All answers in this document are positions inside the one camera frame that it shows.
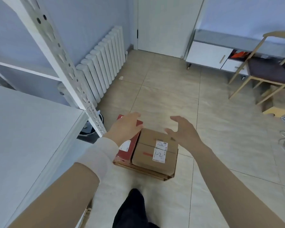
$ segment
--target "chair seat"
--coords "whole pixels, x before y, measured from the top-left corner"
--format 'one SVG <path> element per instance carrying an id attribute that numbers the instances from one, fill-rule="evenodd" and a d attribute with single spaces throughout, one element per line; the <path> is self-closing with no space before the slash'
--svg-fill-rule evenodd
<path id="1" fill-rule="evenodd" d="M 248 69 L 253 77 L 285 84 L 285 69 L 276 61 L 251 58 L 248 60 Z"/>

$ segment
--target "person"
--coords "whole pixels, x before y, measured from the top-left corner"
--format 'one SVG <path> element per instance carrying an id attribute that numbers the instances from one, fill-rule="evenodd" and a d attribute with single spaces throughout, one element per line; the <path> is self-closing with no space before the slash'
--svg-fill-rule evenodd
<path id="1" fill-rule="evenodd" d="M 119 146 L 141 129 L 140 114 L 117 120 L 82 157 L 34 200 L 9 226 L 74 228 L 105 174 L 110 171 Z M 198 163 L 201 175 L 229 227 L 284 228 L 285 223 L 251 192 L 206 146 L 194 126 L 181 116 L 171 116 L 178 130 L 165 129 Z M 130 191 L 117 212 L 113 228 L 157 227 L 148 223 L 144 199 L 137 189 Z"/>

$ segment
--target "tile floor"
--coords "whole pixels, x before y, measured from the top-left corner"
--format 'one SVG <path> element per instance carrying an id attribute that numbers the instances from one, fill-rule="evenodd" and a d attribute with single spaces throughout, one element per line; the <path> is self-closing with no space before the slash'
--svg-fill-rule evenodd
<path id="1" fill-rule="evenodd" d="M 230 73 L 183 60 L 132 50 L 99 104 L 105 127 L 119 114 L 141 113 L 145 127 L 177 129 L 170 115 L 182 115 L 232 172 L 285 221 L 285 153 L 277 144 L 285 125 L 263 115 L 255 92 L 242 82 L 228 85 Z M 162 182 L 114 166 L 99 186 L 87 227 L 112 227 L 114 216 L 131 188 L 145 197 L 150 221 L 160 227 L 228 227 L 210 194 L 197 163 L 179 149 L 175 178 Z"/>

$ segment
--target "radiator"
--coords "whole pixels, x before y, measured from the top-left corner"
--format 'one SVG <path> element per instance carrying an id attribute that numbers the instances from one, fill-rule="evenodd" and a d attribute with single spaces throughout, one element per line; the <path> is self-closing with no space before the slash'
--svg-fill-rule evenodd
<path id="1" fill-rule="evenodd" d="M 125 63 L 124 45 L 122 26 L 115 26 L 76 66 L 82 83 L 91 89 L 95 107 Z M 72 97 L 61 84 L 58 89 L 72 106 L 73 102 L 69 102 Z"/>

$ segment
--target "white sleeve cuff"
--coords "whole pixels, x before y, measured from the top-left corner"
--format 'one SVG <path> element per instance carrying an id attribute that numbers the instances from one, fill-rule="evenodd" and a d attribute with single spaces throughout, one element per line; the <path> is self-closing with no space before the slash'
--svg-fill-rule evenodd
<path id="1" fill-rule="evenodd" d="M 101 182 L 106 173 L 112 168 L 112 162 L 118 150 L 119 148 L 114 141 L 101 137 L 76 162 L 91 169 Z"/>

